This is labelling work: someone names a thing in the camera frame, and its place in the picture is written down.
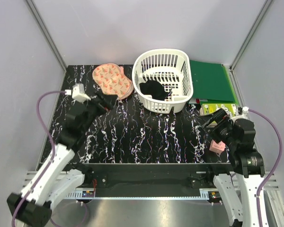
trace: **black cloth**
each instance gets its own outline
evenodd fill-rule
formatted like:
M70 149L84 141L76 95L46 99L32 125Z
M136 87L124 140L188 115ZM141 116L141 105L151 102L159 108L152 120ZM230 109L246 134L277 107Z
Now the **black cloth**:
M140 91L144 95L151 95L153 99L164 101L168 96L168 92L164 90L164 86L155 80L148 80L140 83Z

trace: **pink sponge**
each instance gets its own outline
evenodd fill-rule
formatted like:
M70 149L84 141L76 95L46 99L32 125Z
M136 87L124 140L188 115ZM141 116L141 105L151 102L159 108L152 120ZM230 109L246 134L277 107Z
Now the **pink sponge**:
M214 140L212 140L209 150L213 151L215 153L222 153L225 149L225 143L223 143L222 141L220 143L216 143Z

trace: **white connector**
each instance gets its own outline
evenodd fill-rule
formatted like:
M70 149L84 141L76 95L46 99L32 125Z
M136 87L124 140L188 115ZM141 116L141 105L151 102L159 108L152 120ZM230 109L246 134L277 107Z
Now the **white connector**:
M71 90L70 89L66 89L65 90L65 95L66 96L71 96Z
M72 87L72 99L83 103L87 100L90 100L91 98L85 94L84 92L84 86L83 84L76 84Z

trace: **pink patterned cloth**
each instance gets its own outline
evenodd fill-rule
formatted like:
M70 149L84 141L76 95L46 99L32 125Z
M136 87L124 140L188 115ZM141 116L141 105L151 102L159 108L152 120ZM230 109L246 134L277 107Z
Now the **pink patterned cloth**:
M118 95L118 99L127 98L133 92L133 83L124 74L123 67L116 64L104 64L94 69L94 81L106 95Z

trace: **metal floor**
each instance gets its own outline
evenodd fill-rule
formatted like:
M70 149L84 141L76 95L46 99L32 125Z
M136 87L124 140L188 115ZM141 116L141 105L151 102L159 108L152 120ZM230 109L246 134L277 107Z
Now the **metal floor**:
M228 227L224 206L205 201L94 200L81 227ZM52 218L62 227L75 227L85 209L62 201Z

